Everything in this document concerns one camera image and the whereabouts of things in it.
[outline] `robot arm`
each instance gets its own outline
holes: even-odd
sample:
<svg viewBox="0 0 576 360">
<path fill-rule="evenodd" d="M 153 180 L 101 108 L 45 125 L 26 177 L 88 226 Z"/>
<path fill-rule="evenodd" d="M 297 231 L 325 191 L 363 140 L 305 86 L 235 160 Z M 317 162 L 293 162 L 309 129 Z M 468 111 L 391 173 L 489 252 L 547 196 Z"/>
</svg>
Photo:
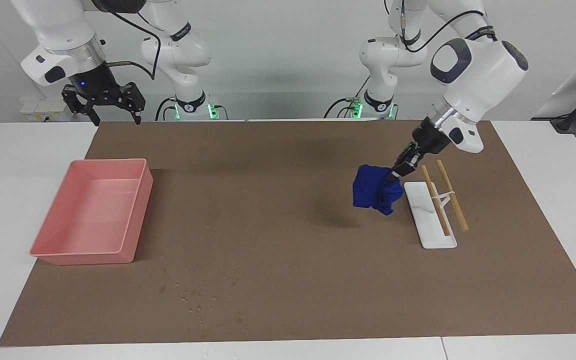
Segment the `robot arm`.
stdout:
<svg viewBox="0 0 576 360">
<path fill-rule="evenodd" d="M 386 178 L 389 182 L 412 173 L 425 154 L 438 154 L 451 142 L 469 153 L 482 151 L 478 121 L 521 82 L 528 70 L 521 52 L 509 42 L 497 40 L 480 0 L 403 0 L 390 12 L 389 23 L 398 36 L 382 38 L 388 41 L 369 39 L 361 51 L 361 61 L 370 70 L 371 80 L 374 78 L 368 82 L 364 100 L 377 114 L 384 114 L 392 102 L 396 86 L 392 69 L 415 66 L 425 58 L 418 49 L 423 44 L 419 29 L 426 5 L 450 23 L 460 38 L 443 44 L 432 57 L 430 74 L 445 85 L 445 93 L 414 130 L 413 141 Z"/>
<path fill-rule="evenodd" d="M 40 85 L 68 78 L 61 95 L 70 110 L 100 119 L 94 106 L 114 105 L 141 122 L 146 100 L 134 82 L 117 84 L 95 31 L 78 0 L 11 0 L 21 18 L 32 27 L 39 46 L 23 59 L 23 70 Z"/>
<path fill-rule="evenodd" d="M 181 4 L 177 0 L 148 0 L 142 13 L 161 33 L 157 69 L 172 83 L 177 108 L 185 117 L 213 117 L 210 96 L 193 70 L 208 65 L 212 54 L 204 39 L 192 29 Z M 157 48 L 157 41 L 153 38 L 146 38 L 141 43 L 141 54 L 151 65 Z"/>
</svg>

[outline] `pink plastic tray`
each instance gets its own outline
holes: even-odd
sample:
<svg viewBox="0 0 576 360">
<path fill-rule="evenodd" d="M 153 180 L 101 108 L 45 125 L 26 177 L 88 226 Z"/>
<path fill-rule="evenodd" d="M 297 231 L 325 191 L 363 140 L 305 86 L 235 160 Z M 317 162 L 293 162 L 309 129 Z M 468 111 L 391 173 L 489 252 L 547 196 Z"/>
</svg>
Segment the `pink plastic tray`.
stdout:
<svg viewBox="0 0 576 360">
<path fill-rule="evenodd" d="M 30 255 L 56 265 L 132 262 L 152 188 L 146 159 L 71 162 Z"/>
</svg>

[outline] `brown mat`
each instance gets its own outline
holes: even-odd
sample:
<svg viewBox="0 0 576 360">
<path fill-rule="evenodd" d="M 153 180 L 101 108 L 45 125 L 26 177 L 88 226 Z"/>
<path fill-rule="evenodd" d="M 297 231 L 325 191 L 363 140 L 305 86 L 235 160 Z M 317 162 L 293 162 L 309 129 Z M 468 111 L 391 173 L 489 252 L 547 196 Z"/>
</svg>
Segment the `brown mat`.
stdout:
<svg viewBox="0 0 576 360">
<path fill-rule="evenodd" d="M 417 124 L 103 123 L 87 158 L 153 169 L 135 262 L 38 260 L 0 346 L 576 333 L 576 271 L 489 123 L 441 153 L 458 248 L 423 249 L 405 198 L 352 207 Z"/>
</svg>

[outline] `blue cloth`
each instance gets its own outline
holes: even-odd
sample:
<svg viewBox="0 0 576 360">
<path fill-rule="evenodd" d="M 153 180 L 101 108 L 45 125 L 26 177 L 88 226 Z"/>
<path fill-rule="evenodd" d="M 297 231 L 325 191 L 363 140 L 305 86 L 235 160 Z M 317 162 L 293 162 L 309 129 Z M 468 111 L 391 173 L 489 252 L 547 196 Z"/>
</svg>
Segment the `blue cloth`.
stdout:
<svg viewBox="0 0 576 360">
<path fill-rule="evenodd" d="M 386 181 L 391 169 L 363 164 L 357 170 L 352 183 L 352 205 L 357 208 L 373 208 L 384 215 L 393 213 L 393 203 L 404 195 L 404 188 L 397 178 Z"/>
</svg>

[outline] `white table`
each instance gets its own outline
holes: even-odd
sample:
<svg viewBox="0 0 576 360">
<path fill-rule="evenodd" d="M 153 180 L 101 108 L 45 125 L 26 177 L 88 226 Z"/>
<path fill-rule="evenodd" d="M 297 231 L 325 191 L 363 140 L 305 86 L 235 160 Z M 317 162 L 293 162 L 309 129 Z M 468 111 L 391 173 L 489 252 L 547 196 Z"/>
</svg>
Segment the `white table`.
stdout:
<svg viewBox="0 0 576 360">
<path fill-rule="evenodd" d="M 576 267 L 576 139 L 546 122 L 494 127 Z M 0 335 L 35 262 L 28 255 L 71 160 L 85 156 L 89 123 L 0 123 Z M 559 360 L 576 335 L 112 344 L 0 348 L 0 359 Z"/>
</svg>

